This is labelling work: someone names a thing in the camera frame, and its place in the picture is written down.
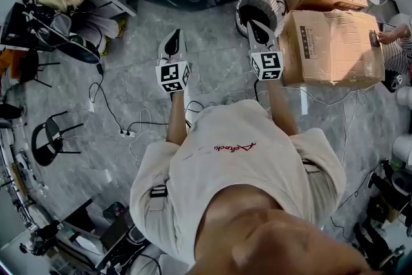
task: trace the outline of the power strip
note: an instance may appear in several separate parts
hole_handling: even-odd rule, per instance
[[[119,131],[119,134],[122,138],[135,138],[137,133],[133,131],[129,131],[129,135],[127,135],[127,131]]]

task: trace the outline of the yellow shoe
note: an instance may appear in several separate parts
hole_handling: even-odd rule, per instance
[[[118,35],[116,38],[122,38],[124,29],[126,29],[126,18],[123,17],[118,22]]]
[[[105,45],[105,47],[104,47],[104,50],[102,50],[101,52],[100,52],[100,56],[105,56],[105,55],[107,55],[108,53],[109,53],[109,46],[110,46],[110,38],[109,37],[105,37],[106,38],[106,45]]]

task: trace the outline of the gray marble floor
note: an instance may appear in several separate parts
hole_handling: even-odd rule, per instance
[[[104,58],[106,71],[102,87],[123,128],[139,120],[144,108],[150,111],[153,121],[167,122],[171,102],[157,85],[155,59],[161,40],[175,28],[185,32],[187,60],[192,64],[186,104],[197,100],[206,107],[223,104],[228,98],[254,98],[256,78],[248,64],[247,39],[236,31],[235,6],[236,3],[227,3],[191,11],[164,6],[153,0],[137,2],[138,15],[128,18],[123,38],[112,42],[109,55]],[[36,169],[46,185],[32,189],[36,200],[59,218],[69,215],[88,198],[94,198],[100,212],[115,201],[127,205],[139,165],[134,156],[142,159],[150,142],[163,139],[165,126],[150,128],[143,125],[145,133],[131,144],[133,139],[120,137],[119,126],[108,111],[102,93],[98,92],[94,104],[89,101],[90,84],[100,80],[95,66],[59,52],[40,56],[41,62],[59,61],[61,65],[48,67],[40,73],[41,80],[52,84],[53,88],[29,82],[12,93],[10,98],[25,104],[27,109],[28,125],[17,129],[21,136],[18,143],[27,148],[24,136],[30,139],[36,125],[60,111],[69,111],[57,118],[61,127],[81,122],[84,126],[69,132],[66,135],[69,139],[64,142],[67,150],[79,150],[80,155],[59,155],[52,165]],[[259,91],[261,103],[268,109],[262,86]],[[358,188],[380,159],[391,157],[394,139],[408,130],[409,110],[399,107],[395,96],[381,84],[358,92],[350,92],[347,88],[308,86],[307,92],[323,103],[301,90],[284,89],[299,129],[322,128],[342,160],[348,177],[345,198]],[[341,100],[346,94],[344,101],[325,105]],[[193,103],[190,108],[199,110]],[[196,119],[196,113],[192,111],[188,111],[187,116],[189,120]],[[142,119],[150,119],[146,111],[143,111]],[[139,129],[138,124],[132,127],[136,132]],[[357,218],[362,216],[370,194],[374,193],[365,186],[357,198],[350,199],[333,215],[336,224],[345,226],[347,235]],[[343,240],[341,230],[331,223],[324,230]]]

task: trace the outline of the white cube marker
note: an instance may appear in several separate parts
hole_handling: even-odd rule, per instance
[[[251,53],[250,65],[260,81],[280,79],[283,73],[283,53]]]
[[[166,93],[184,91],[190,74],[191,70],[187,61],[156,67],[157,83]]]

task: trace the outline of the box label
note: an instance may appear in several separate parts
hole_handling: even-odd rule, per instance
[[[318,59],[314,29],[311,26],[302,25],[300,28],[305,59]]]
[[[335,7],[341,7],[347,10],[361,10],[363,7],[353,4],[344,3],[343,1],[338,1],[333,4]]]

